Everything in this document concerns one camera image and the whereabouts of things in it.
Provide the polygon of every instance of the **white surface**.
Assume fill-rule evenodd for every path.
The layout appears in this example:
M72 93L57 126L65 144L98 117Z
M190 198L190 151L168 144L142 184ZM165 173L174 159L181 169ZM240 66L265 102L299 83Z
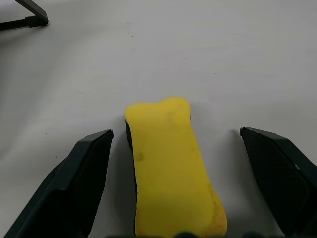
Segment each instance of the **white surface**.
M115 133L90 238L133 233L124 110L186 97L228 234L279 232L237 135L291 139L314 163L315 0L37 0L46 28L0 33L0 236L85 135ZM0 21L29 13L1 1Z

